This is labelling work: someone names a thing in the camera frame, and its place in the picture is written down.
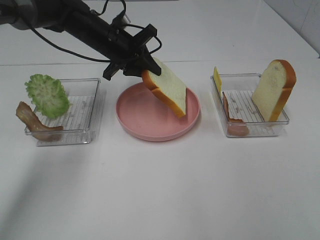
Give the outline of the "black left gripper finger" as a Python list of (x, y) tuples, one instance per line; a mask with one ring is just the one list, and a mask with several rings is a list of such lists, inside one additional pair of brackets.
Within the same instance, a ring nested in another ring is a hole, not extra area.
[(161, 67), (153, 59), (147, 48), (143, 49), (143, 52), (139, 58), (139, 66), (142, 70), (151, 71), (157, 76), (160, 76), (162, 73)]
[(147, 65), (142, 61), (129, 61), (123, 67), (123, 74), (131, 77), (141, 77)]

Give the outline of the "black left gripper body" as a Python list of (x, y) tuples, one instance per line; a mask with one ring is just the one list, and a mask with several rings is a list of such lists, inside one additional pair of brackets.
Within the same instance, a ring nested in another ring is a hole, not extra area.
[(157, 36), (157, 29), (149, 24), (143, 27), (136, 35), (132, 36), (124, 29), (118, 28), (110, 36), (110, 43), (114, 49), (108, 55), (110, 64), (103, 71), (102, 75), (107, 80), (111, 80), (119, 70), (123, 71), (126, 63), (140, 61), (143, 50), (148, 49), (146, 46), (147, 42)]

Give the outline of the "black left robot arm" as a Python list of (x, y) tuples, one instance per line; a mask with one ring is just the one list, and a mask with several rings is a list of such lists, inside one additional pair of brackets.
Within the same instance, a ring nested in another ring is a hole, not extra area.
[[(103, 77), (111, 80), (119, 70), (125, 76), (141, 77), (143, 71), (159, 76), (161, 67), (152, 57), (146, 44), (157, 38), (157, 29), (149, 24), (138, 26), (137, 34), (131, 35), (125, 28), (131, 26), (127, 16), (127, 5), (122, 1), (122, 11), (107, 23), (100, 16), (103, 11), (91, 9), (82, 0), (2, 0), (0, 23), (9, 24), (18, 30), (31, 30), (43, 41), (62, 52), (76, 57), (106, 63)], [(62, 48), (48, 40), (37, 29), (67, 32), (82, 43), (104, 56), (103, 59), (81, 55)]]

